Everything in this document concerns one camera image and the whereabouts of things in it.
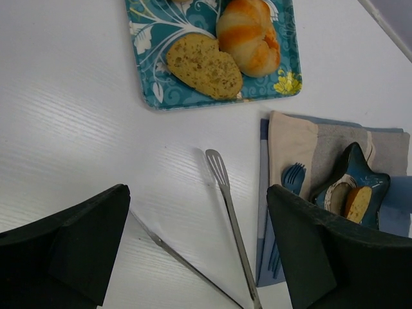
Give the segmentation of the brown-crust bread slice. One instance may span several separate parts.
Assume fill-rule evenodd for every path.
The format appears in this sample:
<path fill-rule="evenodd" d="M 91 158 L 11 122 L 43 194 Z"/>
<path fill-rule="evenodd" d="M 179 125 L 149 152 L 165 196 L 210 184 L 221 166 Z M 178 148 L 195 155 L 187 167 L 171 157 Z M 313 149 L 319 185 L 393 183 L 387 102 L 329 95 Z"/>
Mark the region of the brown-crust bread slice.
<path fill-rule="evenodd" d="M 372 189 L 368 186 L 356 187 L 347 195 L 344 217 L 360 223 L 369 207 Z"/>

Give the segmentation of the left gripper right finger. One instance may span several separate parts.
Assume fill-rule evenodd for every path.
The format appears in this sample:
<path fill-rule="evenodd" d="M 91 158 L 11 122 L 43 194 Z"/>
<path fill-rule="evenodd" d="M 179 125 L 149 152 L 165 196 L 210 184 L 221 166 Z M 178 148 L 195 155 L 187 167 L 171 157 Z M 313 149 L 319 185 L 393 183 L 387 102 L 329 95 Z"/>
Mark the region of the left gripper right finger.
<path fill-rule="evenodd" d="M 280 185 L 268 209 L 293 308 L 411 308 L 411 239 L 363 227 Z"/>

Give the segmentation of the metal serving tongs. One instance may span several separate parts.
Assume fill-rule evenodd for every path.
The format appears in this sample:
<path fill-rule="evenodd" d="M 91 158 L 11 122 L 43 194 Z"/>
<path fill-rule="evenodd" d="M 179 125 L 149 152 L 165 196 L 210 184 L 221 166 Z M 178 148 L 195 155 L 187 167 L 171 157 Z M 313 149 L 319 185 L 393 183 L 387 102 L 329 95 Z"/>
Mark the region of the metal serving tongs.
<path fill-rule="evenodd" d="M 248 260 L 247 251 L 243 242 L 241 235 L 241 230 L 238 224 L 238 219 L 236 217 L 235 208 L 232 201 L 232 195 L 230 192 L 230 180 L 225 167 L 223 158 L 219 152 L 215 149 L 207 149 L 205 151 L 206 161 L 212 171 L 217 183 L 220 188 L 221 195 L 225 202 L 225 207 L 227 210 L 227 216 L 230 222 L 230 227 L 232 230 L 232 235 L 234 236 L 234 241 L 238 251 L 239 260 L 243 269 L 245 281 L 247 283 L 248 292 L 253 303 L 254 308 L 261 308 L 261 301 L 255 284 L 252 269 Z M 239 304 L 233 297 L 226 293 L 221 287 L 219 287 L 213 280 L 209 279 L 203 272 L 198 270 L 194 265 L 187 261 L 183 256 L 181 256 L 175 249 L 168 245 L 159 235 L 153 232 L 142 220 L 139 218 L 138 214 L 133 211 L 133 217 L 140 224 L 146 234 L 154 241 L 154 243 L 162 248 L 166 253 L 173 257 L 177 262 L 182 264 L 185 268 L 190 270 L 193 274 L 198 276 L 202 281 L 207 283 L 211 288 L 220 293 L 223 297 L 226 297 L 230 302 L 235 304 L 237 307 L 242 308 L 243 306 Z"/>

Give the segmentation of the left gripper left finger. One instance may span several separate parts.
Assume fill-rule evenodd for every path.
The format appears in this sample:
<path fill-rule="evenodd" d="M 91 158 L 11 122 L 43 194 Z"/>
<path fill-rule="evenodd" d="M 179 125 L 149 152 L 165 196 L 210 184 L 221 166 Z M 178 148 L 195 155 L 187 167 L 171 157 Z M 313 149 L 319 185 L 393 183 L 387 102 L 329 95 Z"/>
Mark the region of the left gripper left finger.
<path fill-rule="evenodd" d="M 129 212 L 124 184 L 1 233 L 1 308 L 103 305 Z"/>

